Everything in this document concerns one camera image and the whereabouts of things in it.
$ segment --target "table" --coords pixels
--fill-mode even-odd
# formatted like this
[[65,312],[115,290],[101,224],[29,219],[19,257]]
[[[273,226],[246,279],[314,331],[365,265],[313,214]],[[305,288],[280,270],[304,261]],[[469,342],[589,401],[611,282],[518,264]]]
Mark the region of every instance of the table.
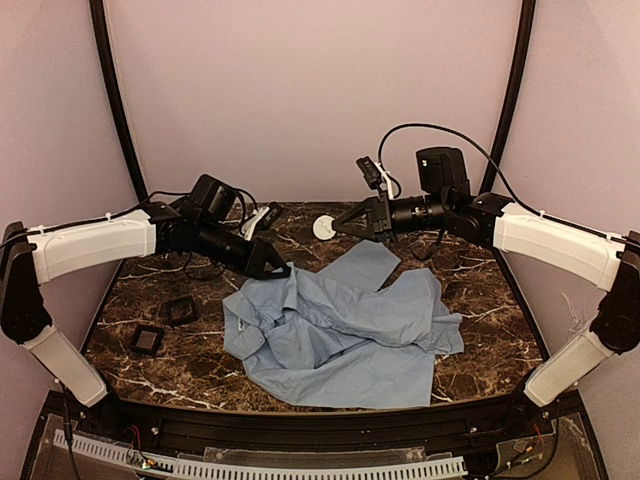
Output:
[[[296,266],[319,271],[358,239],[337,236],[321,242],[312,233],[320,215],[337,216],[349,203],[290,203],[274,228],[261,236]],[[534,336],[500,269],[488,250],[445,236],[429,261],[416,258],[435,233],[401,235],[389,245],[402,262],[387,284],[404,270],[429,267],[442,283],[442,301],[464,316],[460,331],[465,352],[436,360],[432,403],[476,400],[511,391],[542,359]],[[295,407],[251,383],[242,362],[223,350],[222,300],[245,278],[194,255],[176,254],[126,260],[88,341],[86,356],[124,399],[166,406],[253,412],[319,412]],[[197,277],[213,278],[209,281]],[[192,295],[197,322],[170,328],[161,305]],[[137,324],[162,326],[156,357],[133,353],[128,344]]]

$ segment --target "white round disc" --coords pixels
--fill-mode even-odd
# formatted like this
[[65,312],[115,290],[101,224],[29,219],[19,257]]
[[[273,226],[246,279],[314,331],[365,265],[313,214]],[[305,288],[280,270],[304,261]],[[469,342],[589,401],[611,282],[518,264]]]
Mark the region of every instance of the white round disc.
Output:
[[313,234],[320,240],[332,239],[336,231],[331,227],[333,217],[330,215],[322,215],[313,222]]

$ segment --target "perforated metal rail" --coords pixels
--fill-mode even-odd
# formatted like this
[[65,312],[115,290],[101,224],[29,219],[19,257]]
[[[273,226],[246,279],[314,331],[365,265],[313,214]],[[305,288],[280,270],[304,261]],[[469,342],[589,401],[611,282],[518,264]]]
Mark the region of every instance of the perforated metal rail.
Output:
[[[53,443],[67,449],[64,433],[58,429]],[[127,464],[127,448],[83,437],[73,436],[73,452],[121,467]],[[283,469],[222,465],[197,460],[166,457],[146,453],[166,471],[152,470],[154,475],[186,480],[439,480],[466,475],[462,457],[426,462],[367,468]]]

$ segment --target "black pole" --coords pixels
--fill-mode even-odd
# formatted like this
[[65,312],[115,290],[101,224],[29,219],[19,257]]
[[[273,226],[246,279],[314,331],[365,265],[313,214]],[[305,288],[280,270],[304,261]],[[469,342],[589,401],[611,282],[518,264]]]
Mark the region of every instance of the black pole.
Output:
[[[536,8],[535,0],[523,0],[520,10],[520,24],[518,25],[518,35],[516,37],[516,46],[513,52],[513,60],[511,62],[511,72],[509,73],[509,82],[507,83],[507,91],[504,95],[504,103],[502,104],[502,112],[500,113],[500,121],[496,130],[496,136],[493,139],[491,147],[491,158],[500,165],[504,147],[507,144],[511,121],[516,110],[518,101],[518,93],[520,92],[520,84],[524,74],[524,67],[527,61],[527,51],[529,49],[529,40],[531,39],[531,29],[533,27],[533,13]],[[480,193],[490,192],[496,180],[496,169],[492,165],[487,165],[480,186]]]
[[131,183],[138,197],[138,201],[142,201],[149,195],[147,187],[142,177],[140,164],[136,156],[131,132],[127,116],[124,112],[122,97],[120,96],[120,87],[118,86],[118,78],[113,63],[113,55],[111,54],[111,45],[109,43],[109,32],[107,30],[107,21],[104,14],[104,3],[102,0],[89,0],[91,7],[91,19],[93,21],[93,33],[96,37],[96,47],[98,48],[98,56],[100,57],[100,66],[102,67],[102,76],[104,85],[107,89],[109,97],[109,105],[111,105],[111,114],[116,125],[118,138],[120,139],[120,147],[124,155],[124,161],[129,170]]

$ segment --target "white wall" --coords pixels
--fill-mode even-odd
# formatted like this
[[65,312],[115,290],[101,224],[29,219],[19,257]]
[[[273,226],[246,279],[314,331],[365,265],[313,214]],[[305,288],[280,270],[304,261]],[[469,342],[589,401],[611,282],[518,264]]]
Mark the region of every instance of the white wall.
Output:
[[[0,226],[56,224],[135,201],[102,84],[84,0],[0,2]],[[45,286],[80,345],[113,273]],[[0,479],[19,477],[51,376],[0,335]]]
[[[539,1],[526,76],[505,151],[505,172],[525,201],[600,229],[640,229],[640,3]],[[586,282],[509,258],[551,350],[575,316],[592,318],[601,294]],[[640,462],[640,350],[582,382],[613,480]]]
[[[108,0],[121,86],[151,189],[208,172],[259,199],[359,199],[355,165],[407,121],[490,146],[519,2]],[[417,193],[415,151],[459,144],[399,133],[387,167]],[[484,161],[468,152],[479,185]]]

